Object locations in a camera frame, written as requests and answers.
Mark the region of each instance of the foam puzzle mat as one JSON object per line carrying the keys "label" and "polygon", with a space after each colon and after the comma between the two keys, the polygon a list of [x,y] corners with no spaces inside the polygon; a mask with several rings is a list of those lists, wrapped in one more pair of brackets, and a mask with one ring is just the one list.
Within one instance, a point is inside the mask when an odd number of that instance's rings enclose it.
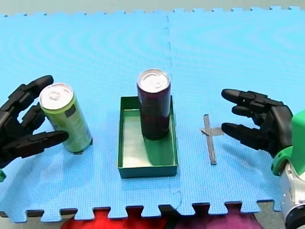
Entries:
{"label": "foam puzzle mat", "polygon": [[[75,90],[94,143],[80,156],[59,145],[4,168],[0,211],[13,222],[25,222],[33,210],[44,211],[44,222],[61,220],[64,209],[77,209],[75,219],[93,219],[96,208],[124,218],[129,206],[143,206],[143,217],[160,216],[159,206],[167,205],[192,215],[193,204],[201,203],[210,204],[209,214],[225,214],[230,202],[242,203],[242,212],[258,212],[257,201],[274,201],[280,210],[272,158],[215,136],[217,165],[211,166],[200,129],[204,114],[212,127],[254,126],[231,114],[224,88],[268,94],[294,113],[304,108],[302,10],[25,15],[0,17],[0,103],[21,83],[51,74]],[[120,97],[137,94],[137,76],[147,68],[172,78],[179,171],[175,177],[121,179]],[[51,130],[45,122],[37,132]]]}

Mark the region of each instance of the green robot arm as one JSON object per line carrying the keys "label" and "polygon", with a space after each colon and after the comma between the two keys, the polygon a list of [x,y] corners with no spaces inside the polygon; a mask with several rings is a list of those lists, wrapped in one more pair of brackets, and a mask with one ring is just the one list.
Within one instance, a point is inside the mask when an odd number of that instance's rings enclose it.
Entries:
{"label": "green robot arm", "polygon": [[297,175],[305,172],[305,110],[292,118],[292,146],[281,150],[274,158],[272,171],[276,176],[281,175],[287,161]]}

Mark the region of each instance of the green tray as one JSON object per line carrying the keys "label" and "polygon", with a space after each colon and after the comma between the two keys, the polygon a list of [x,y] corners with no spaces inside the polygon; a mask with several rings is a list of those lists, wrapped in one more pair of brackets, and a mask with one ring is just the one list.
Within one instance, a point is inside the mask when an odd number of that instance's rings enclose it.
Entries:
{"label": "green tray", "polygon": [[178,158],[171,98],[170,132],[161,140],[142,135],[138,97],[121,97],[118,169],[122,178],[169,177],[177,174]]}

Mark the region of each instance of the green can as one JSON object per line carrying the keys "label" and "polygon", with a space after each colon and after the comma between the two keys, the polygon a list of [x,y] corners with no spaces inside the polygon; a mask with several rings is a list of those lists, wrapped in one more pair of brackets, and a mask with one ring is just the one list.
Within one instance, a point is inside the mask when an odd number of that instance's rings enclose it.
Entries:
{"label": "green can", "polygon": [[39,103],[54,130],[69,134],[63,142],[66,150],[82,153],[92,144],[92,135],[70,86],[65,83],[47,86],[39,95]]}

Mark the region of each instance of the red fabric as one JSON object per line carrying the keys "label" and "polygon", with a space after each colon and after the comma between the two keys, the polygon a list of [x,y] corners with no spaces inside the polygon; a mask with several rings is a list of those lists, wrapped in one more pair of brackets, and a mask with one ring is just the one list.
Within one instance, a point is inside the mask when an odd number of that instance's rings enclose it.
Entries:
{"label": "red fabric", "polygon": [[126,219],[109,219],[108,211],[94,212],[95,220],[76,221],[68,220],[61,229],[163,229],[166,218],[141,218],[141,209],[129,209]]}

